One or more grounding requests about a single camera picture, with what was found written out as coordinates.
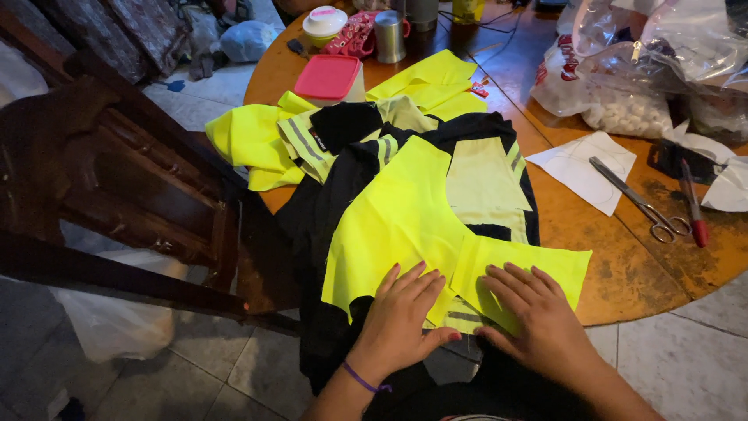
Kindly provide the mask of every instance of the table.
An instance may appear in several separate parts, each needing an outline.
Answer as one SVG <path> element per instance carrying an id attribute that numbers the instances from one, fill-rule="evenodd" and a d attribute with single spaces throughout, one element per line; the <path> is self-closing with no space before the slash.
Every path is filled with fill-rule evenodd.
<path id="1" fill-rule="evenodd" d="M 483 22 L 509 11 L 505 4 L 487 1 Z M 473 81 L 490 77 L 486 86 L 489 112 L 500 112 L 512 121 L 521 153 L 527 157 L 591 133 L 575 116 L 557 118 L 546 112 L 529 95 L 536 68 L 545 50 L 556 39 L 558 15 L 522 8 L 491 25 L 518 30 L 510 35 L 479 28 L 453 25 L 439 17 L 435 30 L 412 32 L 406 41 L 408 56 L 397 64 L 364 60 L 366 89 L 371 89 L 416 61 L 449 49 L 458 57 L 475 61 L 479 67 Z M 298 18 L 289 26 L 257 64 L 244 104 L 276 105 L 281 95 L 292 90 L 307 61 L 286 48 L 286 42 L 302 37 Z M 666 215 L 688 215 L 677 180 L 647 166 L 650 142 L 626 136 L 612 136 L 637 155 L 628 184 Z M 735 150 L 747 155 L 748 146 Z M 664 244 L 649 233 L 651 223 L 625 196 L 612 217 L 586 203 L 532 163 L 527 171 L 533 185 L 540 217 L 541 244 L 572 250 L 593 250 L 592 259 L 577 308 L 586 326 L 629 321 L 656 315 L 704 297 L 748 269 L 748 214 L 704 209 L 710 229 L 709 246 L 700 249 L 691 237 Z M 271 212 L 276 212 L 295 187 L 285 186 L 261 193 Z M 707 187 L 698 185 L 703 197 Z"/>

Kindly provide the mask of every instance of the wooden chair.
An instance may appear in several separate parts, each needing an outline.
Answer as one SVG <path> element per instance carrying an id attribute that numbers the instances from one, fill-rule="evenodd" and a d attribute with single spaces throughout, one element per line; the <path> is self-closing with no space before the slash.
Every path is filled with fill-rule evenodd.
<path id="1" fill-rule="evenodd" d="M 289 241 L 204 133 L 90 50 L 63 59 L 3 10 L 0 37 L 53 87 L 0 109 L 0 273 L 295 335 L 298 322 L 276 313 L 298 307 Z M 209 275 L 193 285 L 66 249 L 60 218 Z"/>

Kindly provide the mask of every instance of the blue plastic bag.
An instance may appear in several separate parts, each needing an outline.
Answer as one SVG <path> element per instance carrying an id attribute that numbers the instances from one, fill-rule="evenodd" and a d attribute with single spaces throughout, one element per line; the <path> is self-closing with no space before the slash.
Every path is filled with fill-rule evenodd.
<path id="1" fill-rule="evenodd" d="M 272 26 L 248 20 L 228 28 L 221 36 L 221 49 L 235 62 L 259 61 L 278 37 Z"/>

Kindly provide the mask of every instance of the food container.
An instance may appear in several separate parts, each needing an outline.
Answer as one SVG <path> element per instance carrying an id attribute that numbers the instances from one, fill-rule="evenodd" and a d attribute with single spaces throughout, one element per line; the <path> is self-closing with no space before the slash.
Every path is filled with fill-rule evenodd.
<path id="1" fill-rule="evenodd" d="M 315 55 L 304 67 L 293 89 L 315 106 L 331 106 L 341 101 L 364 102 L 364 67 L 349 55 Z"/>
<path id="2" fill-rule="evenodd" d="M 304 18 L 301 27 L 317 48 L 330 42 L 348 21 L 346 12 L 332 6 L 321 6 Z"/>

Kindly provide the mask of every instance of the purple bracelet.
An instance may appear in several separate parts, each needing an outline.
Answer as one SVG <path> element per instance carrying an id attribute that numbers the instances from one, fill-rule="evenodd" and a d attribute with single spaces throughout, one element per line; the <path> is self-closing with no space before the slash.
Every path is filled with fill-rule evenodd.
<path id="1" fill-rule="evenodd" d="M 366 389 L 369 390 L 370 392 L 377 393 L 377 392 L 381 392 L 382 390 L 387 390 L 388 392 L 392 392 L 392 386 L 390 386 L 389 384 L 382 384 L 379 387 L 374 387 L 371 384 L 368 384 L 363 378 L 361 378 L 361 376 L 357 375 L 356 372 L 353 371 L 351 366 L 349 366 L 346 361 L 343 361 L 343 368 L 346 369 L 348 374 L 350 374 L 351 377 L 356 379 L 358 383 L 361 383 L 361 386 L 366 387 Z"/>

